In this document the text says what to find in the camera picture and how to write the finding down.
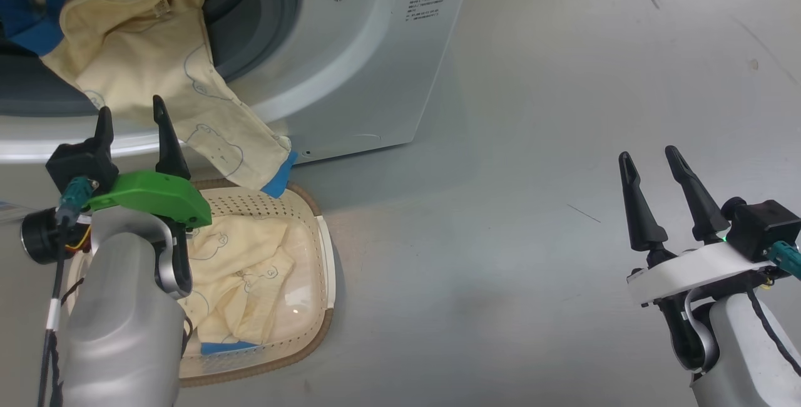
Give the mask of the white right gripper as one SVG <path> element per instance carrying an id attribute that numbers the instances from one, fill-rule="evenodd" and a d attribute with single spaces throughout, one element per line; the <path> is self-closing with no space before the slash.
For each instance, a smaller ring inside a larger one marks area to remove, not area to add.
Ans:
<path id="1" fill-rule="evenodd" d="M 732 244 L 723 242 L 718 233 L 729 229 L 730 223 L 717 202 L 677 147 L 666 147 L 665 156 L 673 179 L 683 189 L 693 220 L 693 238 L 706 245 L 683 255 L 673 255 L 664 247 L 667 233 L 653 218 L 633 159 L 628 152 L 620 153 L 618 164 L 630 247 L 648 253 L 648 267 L 627 277 L 632 301 L 646 304 L 749 271 L 779 271 L 773 262 L 753 262 Z"/>

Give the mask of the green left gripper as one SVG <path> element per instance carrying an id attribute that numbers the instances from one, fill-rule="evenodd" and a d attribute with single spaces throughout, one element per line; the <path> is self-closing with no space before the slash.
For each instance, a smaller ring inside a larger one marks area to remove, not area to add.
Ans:
<path id="1" fill-rule="evenodd" d="M 94 211 L 111 207 L 142 211 L 172 219 L 192 228 L 212 224 L 211 207 L 200 191 L 189 181 L 188 169 L 165 102 L 153 96 L 153 120 L 158 127 L 158 162 L 155 171 L 142 170 L 118 176 L 105 195 L 88 200 Z M 111 108 L 98 110 L 92 147 L 110 147 L 114 140 Z"/>

